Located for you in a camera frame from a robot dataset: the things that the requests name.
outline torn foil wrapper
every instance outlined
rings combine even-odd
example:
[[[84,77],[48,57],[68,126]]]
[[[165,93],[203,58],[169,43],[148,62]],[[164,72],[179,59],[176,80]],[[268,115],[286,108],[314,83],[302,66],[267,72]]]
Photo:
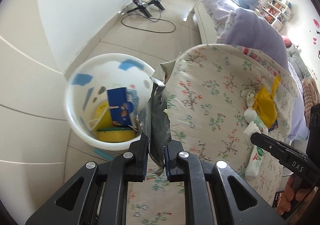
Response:
[[[149,155],[159,166],[155,172],[164,171],[164,146],[171,142],[170,120],[164,112],[167,109],[166,83],[169,80],[175,61],[161,63],[151,76],[153,89],[146,107],[138,114],[142,131],[149,138]]]

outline blue patch on bin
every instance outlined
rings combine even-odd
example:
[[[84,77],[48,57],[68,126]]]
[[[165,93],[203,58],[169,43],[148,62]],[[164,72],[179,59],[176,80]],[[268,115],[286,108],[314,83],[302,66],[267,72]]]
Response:
[[[122,63],[120,63],[118,68],[126,71],[132,67],[138,67],[139,69],[143,70],[144,66],[135,60],[127,59],[127,60],[123,61]]]
[[[92,92],[93,92],[93,89],[94,89],[94,88],[90,88],[90,89],[88,89],[88,91],[87,91],[87,96],[85,97],[84,104],[83,104],[83,106],[82,106],[82,110],[83,110],[83,111],[85,111],[85,108],[87,107],[87,104],[88,104],[88,101],[89,101],[89,99],[90,99],[90,97],[91,97],[91,94],[92,94]]]
[[[90,83],[93,76],[89,74],[82,74],[78,73],[75,78],[72,80],[71,85],[80,85],[85,86],[86,84]]]

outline tiled floor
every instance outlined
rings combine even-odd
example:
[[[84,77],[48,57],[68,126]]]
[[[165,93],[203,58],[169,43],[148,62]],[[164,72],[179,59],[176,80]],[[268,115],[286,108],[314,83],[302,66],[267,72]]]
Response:
[[[177,27],[173,33],[158,34],[123,26],[118,22],[102,38],[88,59],[105,53],[124,53],[135,56],[154,69],[159,63],[174,60],[180,52],[201,44],[196,17],[190,13],[196,0],[162,0],[165,10],[161,18],[169,20]],[[154,18],[159,18],[155,6],[148,7]],[[145,18],[131,16],[124,20],[130,26],[152,31],[167,32],[173,26],[164,21],[152,23]],[[65,181],[88,161],[98,164],[105,160],[93,152],[93,148],[82,141],[73,131],[70,133],[65,165]]]

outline white trash bin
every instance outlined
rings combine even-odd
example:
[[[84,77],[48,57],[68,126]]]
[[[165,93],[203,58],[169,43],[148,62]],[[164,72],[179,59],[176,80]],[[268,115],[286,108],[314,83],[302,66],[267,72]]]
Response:
[[[106,90],[127,87],[137,91],[138,112],[147,104],[154,69],[126,54],[109,53],[85,61],[72,74],[65,94],[65,109],[72,130],[89,145],[111,151],[127,150],[140,136],[125,142],[108,143],[95,138],[88,128],[95,108],[107,99]]]

